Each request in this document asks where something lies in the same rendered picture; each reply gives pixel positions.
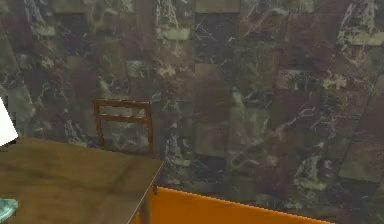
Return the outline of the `pale green glass vessel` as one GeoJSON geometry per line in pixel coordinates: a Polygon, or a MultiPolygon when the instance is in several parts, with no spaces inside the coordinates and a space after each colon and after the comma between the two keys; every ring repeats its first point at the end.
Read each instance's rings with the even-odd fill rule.
{"type": "Polygon", "coordinates": [[[11,217],[18,208],[16,199],[0,198],[0,223],[11,217]]]}

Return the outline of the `white lamp shade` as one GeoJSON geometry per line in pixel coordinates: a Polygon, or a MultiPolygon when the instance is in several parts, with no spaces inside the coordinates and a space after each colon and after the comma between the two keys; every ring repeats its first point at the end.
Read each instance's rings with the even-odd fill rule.
{"type": "Polygon", "coordinates": [[[0,147],[19,137],[3,100],[0,98],[0,147]]]}

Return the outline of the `brown wooden table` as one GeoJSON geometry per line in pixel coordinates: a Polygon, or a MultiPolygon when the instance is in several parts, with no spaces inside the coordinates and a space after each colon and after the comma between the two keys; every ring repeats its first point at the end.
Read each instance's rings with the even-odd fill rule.
{"type": "Polygon", "coordinates": [[[0,147],[0,197],[19,202],[6,224],[131,224],[149,216],[163,162],[23,137],[0,147]]]}

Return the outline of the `brown wooden chair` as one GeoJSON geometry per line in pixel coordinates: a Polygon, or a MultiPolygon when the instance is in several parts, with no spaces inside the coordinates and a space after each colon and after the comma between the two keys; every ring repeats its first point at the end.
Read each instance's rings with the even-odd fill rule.
{"type": "Polygon", "coordinates": [[[149,101],[130,101],[130,100],[121,100],[121,99],[102,99],[97,98],[93,100],[93,109],[94,109],[94,119],[96,126],[96,133],[98,137],[99,146],[105,148],[104,134],[102,130],[102,121],[112,121],[112,122],[125,122],[125,123],[137,123],[145,124],[147,129],[147,140],[148,140],[148,152],[147,156],[150,156],[152,159],[155,159],[154,154],[154,141],[153,141],[153,122],[151,114],[151,104],[149,101]],[[126,116],[126,115],[109,115],[101,112],[101,107],[110,106],[110,107],[124,107],[132,109],[140,109],[144,111],[143,117],[135,116],[126,116]]]}

